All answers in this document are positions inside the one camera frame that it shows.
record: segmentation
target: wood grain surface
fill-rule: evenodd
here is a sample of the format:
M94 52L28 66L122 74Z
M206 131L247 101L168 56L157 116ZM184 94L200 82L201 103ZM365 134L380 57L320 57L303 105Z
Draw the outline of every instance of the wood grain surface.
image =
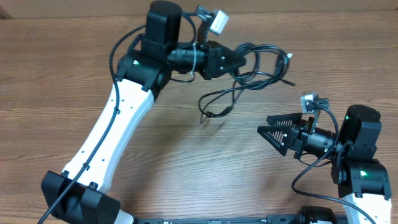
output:
M0 0L16 19L144 16L153 0ZM395 10L398 0L169 0L193 12L198 5L228 13Z
M40 189L44 174L60 172L83 144L111 90L108 54L144 21L0 21L0 223L36 223L47 209ZM184 21L180 39L188 40L191 32ZM269 115L299 112L300 94L308 90L330 99L339 124L352 104L381 112L376 158L397 193L397 11L233 14L223 35L210 39L232 48L241 42L276 44L293 53L286 79L297 86L279 82L245 91L228 116L200 124L197 100L229 88L231 77L170 82L116 170L109 195L123 210L138 217L263 217L320 205L343 213L340 204L294 193L290 184L305 166L291 152L282 157L256 132ZM272 71L274 60L264 56L264 70ZM228 100L210 110L222 110ZM319 127L333 128L327 115ZM310 171L297 187L338 196L329 167ZM395 223L398 200L392 203ZM50 217L48 223L60 221Z

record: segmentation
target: robotic arm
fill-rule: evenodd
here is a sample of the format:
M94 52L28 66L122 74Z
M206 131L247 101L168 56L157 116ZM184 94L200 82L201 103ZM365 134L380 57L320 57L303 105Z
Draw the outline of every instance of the robotic arm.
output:
M205 80L211 80L246 64L243 55L215 41L206 41L208 31L221 34L228 20L225 13L208 12L198 6L195 15L203 21L197 45L193 22L180 6L167 1L153 2L145 34L132 41L114 73L112 59L116 47L144 26L116 44L109 61L114 78L109 100L62 174L48 171L44 177L42 191L49 210L39 223L50 213L68 223L133 223L133 217L120 210L120 203L105 193L111 188L114 171L135 128L171 79L172 71L198 72ZM177 42L181 17L194 29L194 38L189 43ZM134 50L139 41L141 50Z
M332 163L331 177L343 201L295 189L295 182L309 169L295 179L293 190L306 196L344 203L350 224L365 224L371 220L390 223L392 194L387 170L373 159L381 130L380 113L364 105L352 105L347 110L340 133L333 133L316 128L321 108L329 111L328 99L319 99L312 92L304 94L301 102L303 113L314 114L315 118L304 120L303 113L268 116L268 126L260 126L257 131L283 156L291 149L295 151L294 158L300 162L304 151L320 158L317 162L329 159Z

